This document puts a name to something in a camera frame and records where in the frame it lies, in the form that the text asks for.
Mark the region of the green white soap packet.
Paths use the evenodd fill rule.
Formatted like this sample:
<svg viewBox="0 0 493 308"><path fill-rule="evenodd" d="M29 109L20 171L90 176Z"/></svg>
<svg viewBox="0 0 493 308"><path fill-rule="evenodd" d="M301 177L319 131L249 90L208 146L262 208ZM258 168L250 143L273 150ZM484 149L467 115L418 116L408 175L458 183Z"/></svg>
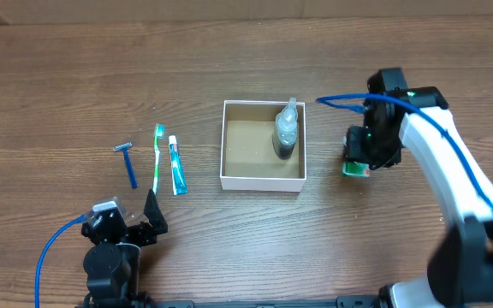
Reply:
<svg viewBox="0 0 493 308"><path fill-rule="evenodd" d="M368 178L370 172L370 167L366 163L345 161L342 165L342 174L346 177Z"/></svg>

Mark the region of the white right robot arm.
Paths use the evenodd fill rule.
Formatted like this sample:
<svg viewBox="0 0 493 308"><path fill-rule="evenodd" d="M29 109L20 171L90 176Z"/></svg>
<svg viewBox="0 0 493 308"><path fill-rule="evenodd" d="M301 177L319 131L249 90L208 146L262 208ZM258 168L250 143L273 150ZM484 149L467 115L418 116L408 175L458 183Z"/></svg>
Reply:
<svg viewBox="0 0 493 308"><path fill-rule="evenodd" d="M364 117L347 132L346 163L395 165L408 149L437 197L444 239L425 274L382 287L373 307L464 307L493 302L493 184L458 133L435 87L355 93Z"/></svg>

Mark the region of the blue disposable razor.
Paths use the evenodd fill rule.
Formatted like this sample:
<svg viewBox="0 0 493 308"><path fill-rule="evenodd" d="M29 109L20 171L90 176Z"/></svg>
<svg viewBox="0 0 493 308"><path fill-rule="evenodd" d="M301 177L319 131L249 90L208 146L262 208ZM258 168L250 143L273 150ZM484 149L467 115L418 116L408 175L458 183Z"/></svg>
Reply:
<svg viewBox="0 0 493 308"><path fill-rule="evenodd" d="M134 174L133 165L132 165L130 157L128 155L128 149L131 148L132 146L133 146L133 144L131 142L123 143L123 144L114 146L113 151L115 151L115 152L119 151L122 153L123 160L124 160L127 172L128 172L128 178L130 180L131 187L133 189L136 189L138 184L137 184L136 177Z"/></svg>

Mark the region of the clear dark spray bottle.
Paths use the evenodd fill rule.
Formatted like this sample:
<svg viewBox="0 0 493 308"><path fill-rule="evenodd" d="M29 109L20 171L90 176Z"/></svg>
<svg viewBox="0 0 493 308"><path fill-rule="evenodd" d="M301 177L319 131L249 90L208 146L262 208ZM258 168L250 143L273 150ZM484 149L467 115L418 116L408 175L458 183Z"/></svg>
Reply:
<svg viewBox="0 0 493 308"><path fill-rule="evenodd" d="M290 98L288 104L276 115L272 143L276 155L282 160L291 158L298 140L296 104L296 98Z"/></svg>

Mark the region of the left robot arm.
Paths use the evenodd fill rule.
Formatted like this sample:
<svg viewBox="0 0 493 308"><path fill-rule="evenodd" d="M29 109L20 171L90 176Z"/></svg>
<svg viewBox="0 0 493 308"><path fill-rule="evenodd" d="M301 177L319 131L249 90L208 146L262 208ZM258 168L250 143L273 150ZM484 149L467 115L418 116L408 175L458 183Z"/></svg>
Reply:
<svg viewBox="0 0 493 308"><path fill-rule="evenodd" d="M95 204L82 223L81 234L93 244L85 255L88 294L85 307L154 307L154 300L139 291L140 252L157 243L168 224L149 190L144 207L147 220L128 226L118 198Z"/></svg>

